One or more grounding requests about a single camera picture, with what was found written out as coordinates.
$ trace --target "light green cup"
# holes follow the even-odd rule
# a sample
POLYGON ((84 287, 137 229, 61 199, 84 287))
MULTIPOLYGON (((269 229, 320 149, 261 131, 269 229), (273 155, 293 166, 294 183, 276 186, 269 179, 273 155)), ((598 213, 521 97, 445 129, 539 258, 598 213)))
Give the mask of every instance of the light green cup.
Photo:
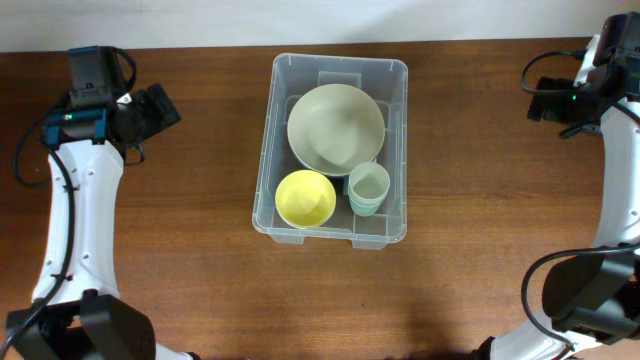
POLYGON ((349 203, 356 215, 371 216, 387 197, 391 179, 387 170, 374 162, 359 164, 349 174, 349 203))

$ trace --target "yellow bowl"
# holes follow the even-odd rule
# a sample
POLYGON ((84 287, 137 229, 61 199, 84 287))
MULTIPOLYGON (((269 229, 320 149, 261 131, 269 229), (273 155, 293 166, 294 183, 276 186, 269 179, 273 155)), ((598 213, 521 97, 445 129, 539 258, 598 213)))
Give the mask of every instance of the yellow bowl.
POLYGON ((336 208, 336 191, 331 181, 312 170, 287 175, 276 190, 276 209, 289 225, 306 229, 329 220, 336 208))

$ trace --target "wood grain surface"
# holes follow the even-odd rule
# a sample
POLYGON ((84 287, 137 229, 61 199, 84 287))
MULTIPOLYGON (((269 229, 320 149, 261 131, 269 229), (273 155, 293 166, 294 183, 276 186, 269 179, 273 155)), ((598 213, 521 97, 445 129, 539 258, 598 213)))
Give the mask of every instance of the wood grain surface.
MULTIPOLYGON (((520 325, 528 266, 590 246, 602 139, 561 141, 526 120, 519 88, 535 55, 588 39, 134 50, 136 88, 160 82, 183 120, 127 167, 115 219, 122 299, 156 338, 213 359, 437 359, 520 325), (273 58, 282 52, 396 58, 409 67, 408 228, 382 251, 341 240, 281 245, 251 212, 273 58)), ((572 59, 531 72, 573 77, 572 59)), ((11 176, 14 146, 71 84, 66 54, 0 55, 0 314, 29 306, 42 266, 50 188, 11 176)), ((31 141, 25 177, 48 175, 31 141)), ((540 305, 548 266, 535 276, 540 305)), ((632 358, 624 341, 585 359, 632 358)), ((12 352, 10 359, 18 356, 12 352)))

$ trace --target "plastic storage container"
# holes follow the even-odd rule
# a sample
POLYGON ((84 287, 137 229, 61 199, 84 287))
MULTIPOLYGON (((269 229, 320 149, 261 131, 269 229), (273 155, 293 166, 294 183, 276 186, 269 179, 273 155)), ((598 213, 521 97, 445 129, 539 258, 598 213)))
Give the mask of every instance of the plastic storage container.
POLYGON ((382 249, 407 232, 407 66, 399 60, 281 54, 273 62, 271 92, 262 139, 258 184, 253 205, 255 228, 279 243, 303 244, 307 236, 351 240, 354 248, 382 249), (303 169, 287 139, 287 121, 296 102, 326 84, 355 86, 382 111, 386 134, 376 161, 389 172, 391 186, 378 211, 357 216, 349 205, 347 178, 330 178, 336 194, 333 216, 321 227, 295 229, 275 208, 280 181, 303 169))

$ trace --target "large bowl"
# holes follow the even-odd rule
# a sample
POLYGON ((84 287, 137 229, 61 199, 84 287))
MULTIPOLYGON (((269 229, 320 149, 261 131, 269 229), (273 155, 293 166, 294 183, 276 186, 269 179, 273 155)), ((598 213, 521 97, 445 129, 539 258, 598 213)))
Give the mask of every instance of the large bowl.
POLYGON ((380 108, 364 91, 330 84, 306 93, 289 116, 287 136, 300 162, 328 176, 346 176, 376 158, 384 143, 380 108))

